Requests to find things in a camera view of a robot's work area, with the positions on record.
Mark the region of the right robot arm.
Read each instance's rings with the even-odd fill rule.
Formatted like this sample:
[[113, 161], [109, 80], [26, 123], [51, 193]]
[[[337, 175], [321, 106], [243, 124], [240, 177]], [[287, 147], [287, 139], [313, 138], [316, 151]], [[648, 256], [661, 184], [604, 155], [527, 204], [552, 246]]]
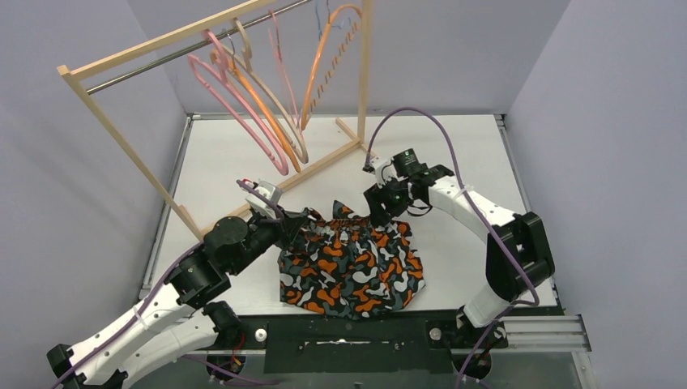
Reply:
[[375, 177], [365, 198], [376, 223], [387, 222], [421, 201], [445, 212], [485, 243], [485, 283], [459, 310], [455, 333], [460, 342], [477, 345], [487, 336], [488, 325], [513, 305], [539, 305], [536, 289], [555, 272], [539, 216], [497, 205], [443, 165], [411, 163], [403, 167], [374, 158], [363, 170]]

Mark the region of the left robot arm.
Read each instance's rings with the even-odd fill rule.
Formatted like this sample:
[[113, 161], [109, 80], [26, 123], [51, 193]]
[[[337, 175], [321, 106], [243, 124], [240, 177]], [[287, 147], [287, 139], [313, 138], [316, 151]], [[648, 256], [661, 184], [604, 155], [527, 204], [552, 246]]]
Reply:
[[122, 316], [77, 344], [47, 353], [63, 388], [129, 388], [161, 366], [217, 343], [228, 346], [241, 321], [219, 295], [272, 246], [284, 248], [307, 221], [305, 211], [253, 211], [226, 216], [176, 259], [150, 293]]

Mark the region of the orange camouflage shorts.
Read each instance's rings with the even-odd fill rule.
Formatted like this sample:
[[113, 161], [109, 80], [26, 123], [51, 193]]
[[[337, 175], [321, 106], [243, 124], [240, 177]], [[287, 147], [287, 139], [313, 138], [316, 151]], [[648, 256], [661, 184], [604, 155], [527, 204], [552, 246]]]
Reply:
[[310, 207], [303, 212], [305, 223], [277, 259], [281, 302], [360, 320], [403, 310], [425, 288], [408, 222], [375, 226], [338, 200], [330, 219]]

